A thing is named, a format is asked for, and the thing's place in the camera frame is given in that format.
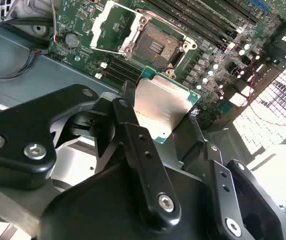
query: screw hole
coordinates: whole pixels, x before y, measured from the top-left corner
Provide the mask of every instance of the screw hole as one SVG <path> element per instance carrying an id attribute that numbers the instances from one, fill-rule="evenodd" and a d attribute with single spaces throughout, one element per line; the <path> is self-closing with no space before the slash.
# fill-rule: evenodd
<path id="1" fill-rule="evenodd" d="M 222 171 L 220 173 L 224 178 L 227 178 L 227 175 L 225 173 L 223 173 Z"/>
<path id="2" fill-rule="evenodd" d="M 144 137 L 143 135 L 141 135 L 141 134 L 138 135 L 138 138 L 139 138 L 140 140 L 145 141 L 145 137 Z"/>
<path id="3" fill-rule="evenodd" d="M 231 224 L 231 227 L 236 231 L 237 227 L 234 224 Z"/>
<path id="4" fill-rule="evenodd" d="M 147 156 L 148 158 L 151 158 L 152 154 L 149 151 L 145 151 L 145 156 Z"/>
<path id="5" fill-rule="evenodd" d="M 229 190 L 229 188 L 227 186 L 223 185 L 223 188 L 224 188 L 225 191 L 230 192 L 230 190 Z"/>

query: black cable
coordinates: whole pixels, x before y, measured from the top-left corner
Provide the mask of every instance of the black cable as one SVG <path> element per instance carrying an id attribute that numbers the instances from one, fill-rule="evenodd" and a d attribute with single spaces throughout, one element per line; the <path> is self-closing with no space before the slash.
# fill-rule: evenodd
<path id="1" fill-rule="evenodd" d="M 14 71 L 12 73 L 9 73 L 6 76 L 0 76 L 0 83 L 14 80 L 14 79 L 20 77 L 21 75 L 29 72 L 35 66 L 35 63 L 37 62 L 37 60 L 39 59 L 39 57 L 41 55 L 39 52 L 35 52 L 33 58 L 31 59 L 32 54 L 33 54 L 33 52 L 31 51 L 26 62 L 25 62 L 25 64 L 20 69 Z"/>
<path id="2" fill-rule="evenodd" d="M 45 17 L 24 17 L 24 18 L 15 18 L 12 20 L 6 21 L 7 24 L 12 25 L 21 25 L 21 26 L 47 26 L 53 27 L 53 19 Z"/>
<path id="3" fill-rule="evenodd" d="M 33 45 L 30 46 L 30 48 L 35 48 L 35 49 L 47 49 L 48 48 L 49 39 L 48 40 L 42 40 L 38 37 L 29 35 L 28 33 L 24 32 L 23 30 L 19 29 L 18 27 L 15 27 L 15 26 L 8 24 L 8 23 L 5 23 L 5 22 L 0 23 L 0 27 L 5 28 L 5 29 L 11 31 L 12 33 L 15 33 L 15 34 L 21 36 L 22 38 L 33 43 Z"/>

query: green circuit board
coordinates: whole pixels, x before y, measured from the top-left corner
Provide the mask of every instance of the green circuit board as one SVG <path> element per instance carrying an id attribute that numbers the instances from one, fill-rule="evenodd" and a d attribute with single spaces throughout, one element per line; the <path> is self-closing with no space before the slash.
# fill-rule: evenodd
<path id="1" fill-rule="evenodd" d="M 239 80 L 229 66 L 235 64 L 239 72 L 246 71 L 240 49 L 248 45 L 244 55 L 255 60 L 286 22 L 284 0 L 116 0 L 99 25 L 101 32 L 93 47 L 97 36 L 93 26 L 111 2 L 62 0 L 57 41 L 51 42 L 50 54 L 116 89 L 125 80 L 137 82 L 146 67 L 161 74 L 170 70 L 169 78 L 200 95 L 201 106 L 212 105 L 208 108 L 213 109 L 222 93 L 219 86 Z M 132 31 L 137 10 L 154 15 L 139 26 L 128 57 L 120 49 Z M 68 34 L 77 36 L 77 46 L 69 46 Z M 197 47 L 183 51 L 186 37 Z"/>

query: motherboard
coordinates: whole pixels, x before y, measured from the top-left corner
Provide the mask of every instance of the motherboard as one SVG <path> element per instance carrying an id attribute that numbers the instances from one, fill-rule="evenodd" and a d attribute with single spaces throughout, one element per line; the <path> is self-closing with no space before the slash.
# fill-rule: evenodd
<path id="1" fill-rule="evenodd" d="M 50 53 L 116 89 L 153 69 L 196 93 L 210 124 L 282 23 L 286 0 L 63 0 Z"/>

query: red wire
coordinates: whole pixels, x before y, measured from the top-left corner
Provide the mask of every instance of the red wire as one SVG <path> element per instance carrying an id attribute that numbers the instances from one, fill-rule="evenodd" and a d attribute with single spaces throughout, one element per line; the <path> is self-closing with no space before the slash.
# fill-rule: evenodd
<path id="1" fill-rule="evenodd" d="M 269 124 L 286 127 L 286 124 L 279 124 L 279 123 L 277 124 L 277 123 L 275 123 L 275 122 L 270 122 L 270 121 L 268 121 L 268 120 L 262 119 L 260 116 L 258 116 L 258 115 L 256 114 L 256 112 L 254 112 L 254 110 L 253 110 L 253 108 L 252 108 L 252 106 L 251 106 L 251 104 L 250 104 L 250 99 L 251 99 L 251 96 L 252 96 L 251 88 L 252 88 L 252 86 L 253 86 L 253 84 L 254 84 L 255 72 L 254 72 L 253 64 L 251 64 L 251 67 L 252 67 L 252 81 L 251 81 L 251 84 L 250 84 L 250 86 L 249 86 L 249 96 L 248 96 L 248 100 L 247 100 L 247 105 L 251 108 L 252 112 L 253 112 L 260 120 L 265 121 L 265 122 L 267 122 L 267 123 L 269 123 Z"/>

